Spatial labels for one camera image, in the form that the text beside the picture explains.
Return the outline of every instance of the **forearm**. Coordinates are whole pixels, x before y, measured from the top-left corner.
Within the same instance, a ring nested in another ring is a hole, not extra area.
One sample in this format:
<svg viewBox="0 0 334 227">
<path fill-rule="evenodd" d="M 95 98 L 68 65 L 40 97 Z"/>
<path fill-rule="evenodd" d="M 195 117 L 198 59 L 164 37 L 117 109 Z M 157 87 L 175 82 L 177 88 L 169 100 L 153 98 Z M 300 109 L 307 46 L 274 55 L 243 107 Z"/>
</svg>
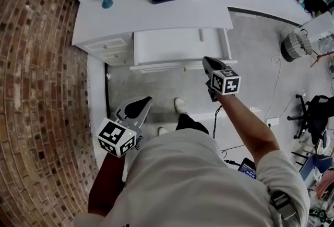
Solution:
<svg viewBox="0 0 334 227">
<path fill-rule="evenodd" d="M 124 188 L 122 182 L 125 157 L 107 154 L 89 193 L 88 212 L 106 216 Z"/>
<path fill-rule="evenodd" d="M 252 154 L 256 165 L 264 155 L 279 149 L 272 131 L 237 97 L 218 95 L 217 98 L 243 143 Z"/>
</svg>

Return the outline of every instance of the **gray floor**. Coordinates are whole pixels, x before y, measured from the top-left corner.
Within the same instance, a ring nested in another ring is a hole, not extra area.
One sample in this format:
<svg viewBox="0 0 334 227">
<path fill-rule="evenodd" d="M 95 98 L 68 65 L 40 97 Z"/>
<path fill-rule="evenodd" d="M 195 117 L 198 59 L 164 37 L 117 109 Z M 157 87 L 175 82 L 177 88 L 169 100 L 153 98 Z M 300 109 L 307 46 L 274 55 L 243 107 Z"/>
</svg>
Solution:
<svg viewBox="0 0 334 227">
<path fill-rule="evenodd" d="M 275 102 L 267 118 L 278 117 L 291 101 L 286 112 L 280 117 L 280 124 L 273 126 L 281 148 L 289 153 L 299 147 L 293 135 L 298 130 L 296 122 L 288 122 L 288 115 L 299 113 L 299 101 L 296 93 L 306 93 L 309 100 L 314 95 L 330 96 L 330 79 L 328 60 L 323 58 L 313 68 L 313 57 L 304 57 L 292 63 L 282 59 L 275 65 L 280 55 L 280 36 L 291 29 L 291 26 L 273 19 L 254 16 L 241 16 L 231 13 L 234 29 L 228 31 L 233 59 L 238 64 L 233 69 L 242 76 L 238 98 L 247 106 L 258 108 L 255 114 L 264 119 L 272 101 L 274 87 L 281 64 L 280 79 L 277 84 Z M 123 100 L 134 96 L 153 97 L 153 106 L 144 127 L 143 133 L 148 138 L 156 136 L 157 128 L 165 126 L 169 131 L 175 129 L 177 116 L 174 113 L 173 99 L 183 98 L 190 115 L 197 118 L 212 133 L 213 116 L 218 108 L 212 103 L 205 82 L 207 76 L 203 70 L 173 70 L 161 73 L 135 74 L 128 67 L 112 67 L 109 81 L 111 108 L 115 109 Z M 241 145 L 242 142 L 227 117 L 218 120 L 216 140 L 221 149 Z M 250 157 L 244 148 L 229 151 L 228 159 L 241 161 Z"/>
</svg>

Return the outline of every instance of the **pink cloth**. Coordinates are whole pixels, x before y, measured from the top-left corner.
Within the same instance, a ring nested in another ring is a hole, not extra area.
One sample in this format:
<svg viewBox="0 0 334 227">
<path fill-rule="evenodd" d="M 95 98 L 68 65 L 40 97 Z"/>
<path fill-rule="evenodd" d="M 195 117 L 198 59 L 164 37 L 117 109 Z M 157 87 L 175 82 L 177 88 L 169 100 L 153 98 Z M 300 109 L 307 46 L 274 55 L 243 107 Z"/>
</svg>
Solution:
<svg viewBox="0 0 334 227">
<path fill-rule="evenodd" d="M 332 183 L 334 183 L 334 171 L 326 171 L 321 177 L 318 185 L 314 188 L 318 198 L 322 198 L 324 196 L 327 187 Z"/>
</svg>

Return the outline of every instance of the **smartphone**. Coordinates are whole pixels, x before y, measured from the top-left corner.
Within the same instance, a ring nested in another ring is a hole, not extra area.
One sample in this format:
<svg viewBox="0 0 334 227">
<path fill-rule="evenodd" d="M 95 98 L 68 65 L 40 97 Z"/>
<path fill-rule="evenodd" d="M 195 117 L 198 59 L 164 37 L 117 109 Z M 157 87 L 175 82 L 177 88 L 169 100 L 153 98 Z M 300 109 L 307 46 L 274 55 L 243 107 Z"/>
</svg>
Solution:
<svg viewBox="0 0 334 227">
<path fill-rule="evenodd" d="M 256 179 L 255 163 L 252 160 L 244 158 L 238 170 L 245 173 L 249 177 Z"/>
</svg>

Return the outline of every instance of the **open drawer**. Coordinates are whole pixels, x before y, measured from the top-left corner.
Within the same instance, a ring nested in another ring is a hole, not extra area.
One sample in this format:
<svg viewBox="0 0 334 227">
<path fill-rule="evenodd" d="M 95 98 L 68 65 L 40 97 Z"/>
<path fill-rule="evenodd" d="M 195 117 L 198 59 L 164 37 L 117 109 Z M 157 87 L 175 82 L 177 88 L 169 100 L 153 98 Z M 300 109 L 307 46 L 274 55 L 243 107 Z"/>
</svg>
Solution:
<svg viewBox="0 0 334 227">
<path fill-rule="evenodd" d="M 227 65 L 232 60 L 225 29 L 163 29 L 134 33 L 134 62 L 137 73 L 167 71 L 175 68 L 201 69 L 204 56 L 215 57 Z"/>
</svg>

